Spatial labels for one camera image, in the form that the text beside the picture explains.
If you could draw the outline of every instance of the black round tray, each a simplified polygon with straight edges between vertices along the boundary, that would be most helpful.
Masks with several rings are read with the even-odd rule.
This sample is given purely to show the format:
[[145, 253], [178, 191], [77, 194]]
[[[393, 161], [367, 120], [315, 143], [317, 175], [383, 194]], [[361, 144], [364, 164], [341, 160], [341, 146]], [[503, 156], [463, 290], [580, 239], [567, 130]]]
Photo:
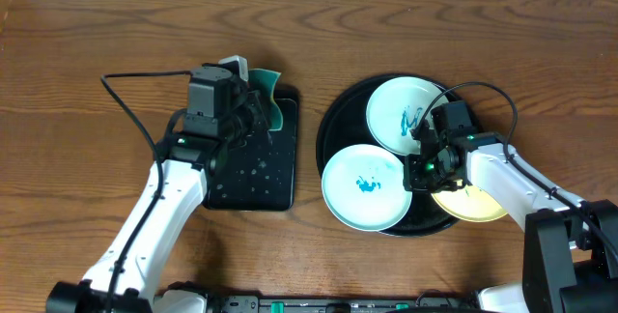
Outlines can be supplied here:
[[[356, 144], [380, 146], [367, 128], [365, 117], [367, 102], [379, 85], [400, 76], [419, 77], [433, 83], [442, 91], [446, 89], [444, 85], [428, 77], [410, 73], [377, 75], [350, 87], [330, 105], [320, 124], [316, 145], [316, 159], [320, 177], [328, 160], [340, 150]], [[450, 101], [461, 100], [454, 93], [446, 95], [446, 98]], [[404, 160], [403, 156], [397, 156], [397, 158], [402, 162]], [[414, 194], [406, 216], [395, 226], [381, 232], [391, 236], [421, 237], [447, 229], [457, 221], [456, 217], [445, 212], [434, 201], [431, 194]]]

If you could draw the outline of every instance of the yellow plate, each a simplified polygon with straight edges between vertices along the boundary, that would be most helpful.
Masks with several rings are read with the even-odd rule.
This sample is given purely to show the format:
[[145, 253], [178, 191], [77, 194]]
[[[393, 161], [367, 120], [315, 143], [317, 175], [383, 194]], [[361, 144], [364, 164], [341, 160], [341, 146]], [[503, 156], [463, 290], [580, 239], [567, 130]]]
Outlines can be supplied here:
[[488, 222], [506, 215], [506, 211], [476, 186], [466, 186], [455, 192], [433, 193], [434, 200], [449, 214], [465, 221]]

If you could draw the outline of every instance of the green sponge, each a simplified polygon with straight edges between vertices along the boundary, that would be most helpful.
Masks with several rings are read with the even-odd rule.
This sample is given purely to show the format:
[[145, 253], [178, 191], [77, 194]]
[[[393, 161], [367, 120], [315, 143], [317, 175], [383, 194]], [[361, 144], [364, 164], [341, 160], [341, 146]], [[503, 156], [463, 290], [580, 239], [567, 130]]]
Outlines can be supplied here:
[[281, 76], [281, 72], [253, 69], [249, 71], [249, 88], [260, 90], [262, 95], [270, 100], [270, 129], [272, 131], [283, 128], [283, 114], [279, 105], [274, 101], [274, 85]]

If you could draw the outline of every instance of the wooden table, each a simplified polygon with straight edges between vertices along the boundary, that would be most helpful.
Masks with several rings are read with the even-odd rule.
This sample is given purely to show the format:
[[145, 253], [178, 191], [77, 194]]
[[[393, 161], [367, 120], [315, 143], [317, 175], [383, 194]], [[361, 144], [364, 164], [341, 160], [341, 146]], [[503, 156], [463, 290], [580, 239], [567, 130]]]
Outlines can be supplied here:
[[[161, 287], [414, 297], [519, 280], [523, 233], [508, 216], [398, 239], [328, 211], [318, 126], [341, 92], [381, 72], [503, 88], [520, 109], [522, 155], [563, 187], [618, 203], [618, 0], [14, 0], [0, 46], [0, 311], [41, 311], [56, 281], [78, 282], [143, 189], [151, 153], [101, 87], [106, 72], [239, 54], [302, 95], [293, 208], [200, 208]], [[114, 81], [155, 138], [186, 85]], [[495, 93], [461, 94], [486, 128], [508, 127]]]

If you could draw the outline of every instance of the black tray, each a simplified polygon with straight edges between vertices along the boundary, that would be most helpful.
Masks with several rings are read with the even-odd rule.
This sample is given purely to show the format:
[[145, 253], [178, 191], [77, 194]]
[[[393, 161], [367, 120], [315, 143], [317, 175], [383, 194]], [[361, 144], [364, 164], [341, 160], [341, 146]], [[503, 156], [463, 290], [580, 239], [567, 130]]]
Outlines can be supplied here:
[[[370, 77], [346, 90], [330, 105], [318, 131], [316, 159], [322, 176], [328, 160], [340, 150], [355, 144], [380, 144], [367, 128], [365, 111], [369, 97], [382, 83], [400, 76], [414, 76], [432, 82], [440, 90], [444, 85], [428, 77], [410, 73], [389, 73]], [[456, 94], [446, 96], [450, 101], [461, 100]], [[402, 162], [403, 156], [397, 156]], [[404, 218], [395, 226], [381, 231], [383, 234], [400, 237], [421, 237], [434, 234], [453, 226], [458, 219], [445, 212], [429, 194], [414, 194], [412, 204]]]
[[208, 209], [283, 212], [294, 202], [298, 92], [275, 89], [283, 113], [279, 131], [252, 134], [231, 150], [202, 203]]

